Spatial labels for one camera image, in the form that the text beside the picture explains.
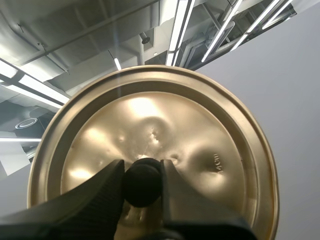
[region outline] exposed ceiling structure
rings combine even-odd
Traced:
[[[265,20],[286,1],[280,0]],[[0,58],[72,96],[88,83],[116,71],[115,58],[122,68],[165,64],[177,2],[0,0]],[[236,0],[196,0],[175,65],[195,70],[227,53],[271,2],[243,0],[214,51],[201,62]],[[294,14],[288,5],[274,21],[279,24]],[[247,40],[269,28],[259,26]],[[146,44],[142,44],[141,34],[149,38]],[[26,114],[50,119],[57,109],[0,86],[0,111],[7,114],[0,117],[0,129],[9,131]]]

